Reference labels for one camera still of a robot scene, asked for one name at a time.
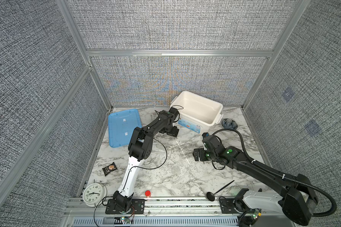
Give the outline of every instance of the product label on box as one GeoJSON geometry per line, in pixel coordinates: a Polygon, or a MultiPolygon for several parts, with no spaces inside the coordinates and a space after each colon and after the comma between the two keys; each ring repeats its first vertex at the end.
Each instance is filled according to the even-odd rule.
{"type": "Polygon", "coordinates": [[[191,129],[192,131],[195,131],[196,133],[200,133],[200,130],[201,130],[200,125],[196,125],[195,123],[182,119],[182,118],[179,118],[177,123],[179,125],[182,125],[183,127],[186,127],[187,129],[191,129]]]}

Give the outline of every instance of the red bottle cap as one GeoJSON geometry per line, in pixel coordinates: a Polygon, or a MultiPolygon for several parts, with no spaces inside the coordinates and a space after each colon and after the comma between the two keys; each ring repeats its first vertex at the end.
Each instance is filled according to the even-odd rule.
{"type": "Polygon", "coordinates": [[[145,196],[150,197],[150,191],[149,190],[145,192],[145,196]]]}

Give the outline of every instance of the black spoon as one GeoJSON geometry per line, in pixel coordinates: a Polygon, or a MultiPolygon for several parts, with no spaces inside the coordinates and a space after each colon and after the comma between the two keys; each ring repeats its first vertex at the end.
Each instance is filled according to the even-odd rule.
{"type": "Polygon", "coordinates": [[[224,189],[224,188],[226,188],[227,186],[229,186],[232,182],[234,182],[235,180],[233,180],[233,181],[231,181],[230,183],[228,183],[228,184],[226,184],[224,187],[222,187],[220,190],[218,190],[217,192],[215,192],[215,193],[212,193],[212,192],[208,192],[208,193],[206,193],[206,197],[207,197],[207,199],[208,200],[210,200],[210,201],[215,201],[215,194],[217,194],[218,192],[220,192],[222,189],[224,189]]]}

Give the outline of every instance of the woven fabric panel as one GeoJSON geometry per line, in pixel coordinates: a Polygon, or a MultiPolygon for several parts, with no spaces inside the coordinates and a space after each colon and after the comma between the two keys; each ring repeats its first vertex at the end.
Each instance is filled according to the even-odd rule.
{"type": "Polygon", "coordinates": [[[264,57],[92,57],[113,105],[169,105],[190,91],[241,105],[264,57]]]}
{"type": "Polygon", "coordinates": [[[0,180],[83,67],[55,0],[0,1],[0,180]]]}
{"type": "Polygon", "coordinates": [[[297,0],[68,0],[89,49],[273,49],[297,0]]]}
{"type": "Polygon", "coordinates": [[[309,226],[341,226],[341,1],[312,0],[246,113],[274,168],[336,199],[309,226]]]}
{"type": "Polygon", "coordinates": [[[89,75],[0,208],[0,227],[59,226],[80,187],[106,112],[89,75]]]}

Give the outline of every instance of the white marble table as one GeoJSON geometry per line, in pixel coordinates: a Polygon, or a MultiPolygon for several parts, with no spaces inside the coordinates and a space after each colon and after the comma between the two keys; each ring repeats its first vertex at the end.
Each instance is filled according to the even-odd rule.
{"type": "MultiPolygon", "coordinates": [[[[114,112],[130,108],[114,108],[114,112]]],[[[157,114],[154,110],[161,111],[165,108],[137,108],[139,110],[143,126],[155,119],[157,114]]],[[[240,108],[223,108],[224,118],[231,118],[238,124],[238,131],[242,134],[248,154],[256,160],[263,159],[251,135],[245,118],[240,108]]],[[[226,167],[224,170],[215,170],[211,162],[195,162],[193,149],[201,148],[202,136],[178,124],[177,138],[158,133],[155,138],[161,141],[167,148],[168,159],[166,163],[156,170],[139,171],[135,184],[134,197],[144,197],[146,190],[150,190],[152,197],[199,197],[205,196],[206,192],[216,192],[225,184],[235,180],[230,186],[218,193],[216,196],[235,196],[241,188],[249,188],[257,191],[271,190],[265,184],[244,174],[240,171],[226,167]]],[[[209,132],[213,133],[222,129],[220,124],[214,125],[209,132]]],[[[223,131],[218,133],[225,147],[235,146],[241,149],[239,137],[236,133],[223,131]]],[[[143,166],[153,168],[163,163],[165,159],[163,146],[154,140],[153,150],[149,158],[144,161],[143,166]]],[[[106,183],[108,195],[111,196],[120,186],[125,168],[128,162],[127,146],[112,148],[109,146],[109,134],[106,130],[95,164],[93,166],[89,182],[106,183]],[[102,168],[115,162],[118,170],[104,176],[102,168]]]]}

